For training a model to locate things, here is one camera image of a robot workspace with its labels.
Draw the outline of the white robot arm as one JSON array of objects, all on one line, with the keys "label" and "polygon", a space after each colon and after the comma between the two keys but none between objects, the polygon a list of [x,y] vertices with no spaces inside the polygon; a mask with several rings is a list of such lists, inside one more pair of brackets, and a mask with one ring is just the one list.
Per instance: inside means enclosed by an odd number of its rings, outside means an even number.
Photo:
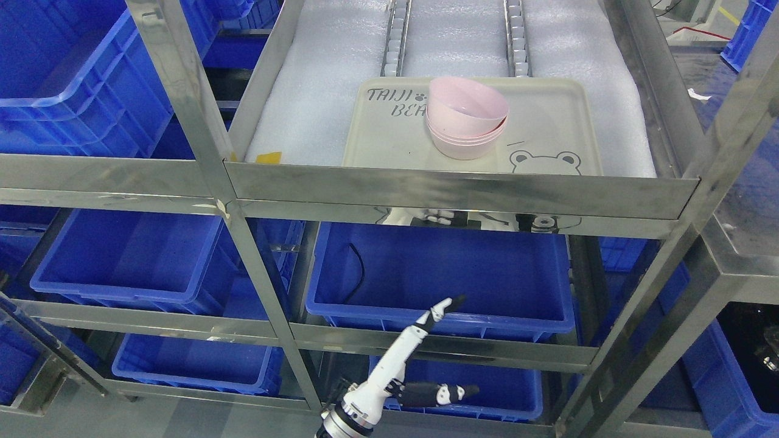
[{"label": "white robot arm", "polygon": [[323,411],[322,425],[314,437],[370,437],[378,422],[376,417],[343,401]]}]

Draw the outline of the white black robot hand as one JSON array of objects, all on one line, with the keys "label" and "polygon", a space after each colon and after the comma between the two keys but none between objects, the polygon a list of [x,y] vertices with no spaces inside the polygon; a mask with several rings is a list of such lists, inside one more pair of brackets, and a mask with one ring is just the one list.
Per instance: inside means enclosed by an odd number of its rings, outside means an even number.
[{"label": "white black robot hand", "polygon": [[384,402],[389,397],[397,399],[401,406],[427,408],[454,404],[476,395],[480,388],[475,384],[460,386],[434,381],[413,382],[405,378],[406,366],[414,351],[434,325],[446,314],[457,310],[465,300],[465,296],[447,297],[429,308],[393,341],[367,380],[348,386],[333,405],[340,402],[354,404],[359,410],[380,421]]}]

